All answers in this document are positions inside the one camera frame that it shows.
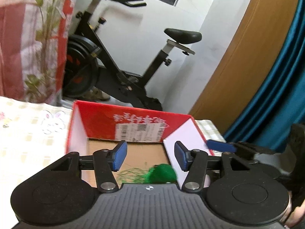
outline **seat post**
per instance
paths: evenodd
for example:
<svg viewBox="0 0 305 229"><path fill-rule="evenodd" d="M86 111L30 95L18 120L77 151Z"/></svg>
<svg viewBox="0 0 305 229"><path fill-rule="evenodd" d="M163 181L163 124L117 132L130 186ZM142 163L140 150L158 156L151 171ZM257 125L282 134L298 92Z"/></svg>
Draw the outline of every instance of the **seat post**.
<svg viewBox="0 0 305 229"><path fill-rule="evenodd" d="M166 45L163 47L162 50L159 51L158 55L155 57L155 59L151 62L149 67L146 69L145 73L143 74L139 86L144 87L149 80L152 78L152 76L155 74L155 72L159 69L160 65L166 61L166 58L168 57L168 54L175 46L172 44L169 44L168 41Z"/></svg>
<svg viewBox="0 0 305 229"><path fill-rule="evenodd" d="M160 65L166 61L166 58L168 57L170 51L174 47L177 47L184 52L187 52L187 53L190 53L193 55L195 54L194 51L187 48L186 46L183 46L172 40L167 40L166 45L163 47L162 50L159 51L158 55L152 61L150 66L146 69L145 73L143 74L143 76L138 84L139 86L144 87L149 82L149 80L152 78L152 76L155 74L155 72L159 69Z"/></svg>
<svg viewBox="0 0 305 229"><path fill-rule="evenodd" d="M83 33L83 28L86 27L86 25L89 23L89 20L91 16L94 13L94 10L96 7L99 5L101 0L92 0L91 3L89 4L88 8L86 11L83 13L83 16L81 17L81 20L75 30L75 34L77 35L82 35Z"/></svg>

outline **teal curtain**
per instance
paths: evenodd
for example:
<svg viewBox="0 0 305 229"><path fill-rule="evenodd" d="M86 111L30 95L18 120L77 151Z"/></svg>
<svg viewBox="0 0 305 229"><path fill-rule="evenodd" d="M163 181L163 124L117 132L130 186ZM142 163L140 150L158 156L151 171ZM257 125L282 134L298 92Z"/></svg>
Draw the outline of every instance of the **teal curtain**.
<svg viewBox="0 0 305 229"><path fill-rule="evenodd" d="M285 148L291 124L305 122L304 50L305 0L299 0L283 47L268 76L224 134L228 142L246 141L277 151Z"/></svg>

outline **cardboard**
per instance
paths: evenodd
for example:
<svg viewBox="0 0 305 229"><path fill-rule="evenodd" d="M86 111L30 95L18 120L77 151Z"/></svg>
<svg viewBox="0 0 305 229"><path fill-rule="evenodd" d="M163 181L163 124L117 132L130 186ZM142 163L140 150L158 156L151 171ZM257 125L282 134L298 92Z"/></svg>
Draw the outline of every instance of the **cardboard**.
<svg viewBox="0 0 305 229"><path fill-rule="evenodd" d="M88 140L88 155L100 149L112 150L118 142L105 140ZM169 159L165 151L164 145L160 143L146 144L146 143L128 143L127 156L118 172L113 172L113 175L120 186L122 180L119 173L122 171L139 168L148 170L155 164L169 164ZM85 175L82 173L82 179L88 182L92 187L96 187L96 181L93 171L86 171Z"/></svg>
<svg viewBox="0 0 305 229"><path fill-rule="evenodd" d="M88 141L88 138L104 141ZM74 103L67 153L77 151L80 155L88 155L99 149L112 149L116 145L114 140L123 139L128 142L128 153L120 171L131 168L148 170L155 164L170 163L180 187L188 172L180 169L174 156L176 141L181 141L189 150L200 149L213 155L190 115L86 101ZM114 175L120 183L117 173ZM83 172L82 178L92 186L96 185L93 172Z"/></svg>

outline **blue gripper pad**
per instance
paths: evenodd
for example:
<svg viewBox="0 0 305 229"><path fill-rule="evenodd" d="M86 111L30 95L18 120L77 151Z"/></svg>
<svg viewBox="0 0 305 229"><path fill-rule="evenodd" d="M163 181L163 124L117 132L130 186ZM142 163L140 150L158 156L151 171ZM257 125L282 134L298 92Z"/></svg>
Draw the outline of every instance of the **blue gripper pad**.
<svg viewBox="0 0 305 229"><path fill-rule="evenodd" d="M118 171L127 155L127 142L122 140L112 150L112 171Z"/></svg>
<svg viewBox="0 0 305 229"><path fill-rule="evenodd" d="M176 141L174 153L181 170L188 171L188 167L193 161L191 152L180 141Z"/></svg>
<svg viewBox="0 0 305 229"><path fill-rule="evenodd" d="M231 145L229 143L223 143L223 142L211 140L211 139L209 139L206 142L206 146L210 150L221 151L221 152L225 152L225 151L236 152L236 148L233 145Z"/></svg>

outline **green string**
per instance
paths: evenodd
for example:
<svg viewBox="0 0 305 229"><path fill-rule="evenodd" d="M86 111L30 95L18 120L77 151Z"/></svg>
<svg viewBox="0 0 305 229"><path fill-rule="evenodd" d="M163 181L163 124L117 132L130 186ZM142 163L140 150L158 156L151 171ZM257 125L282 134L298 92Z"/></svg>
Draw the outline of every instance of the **green string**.
<svg viewBox="0 0 305 229"><path fill-rule="evenodd" d="M176 183L177 176L173 167L169 164L155 165L149 170L142 170L139 168L132 168L121 171L119 179L122 183Z"/></svg>

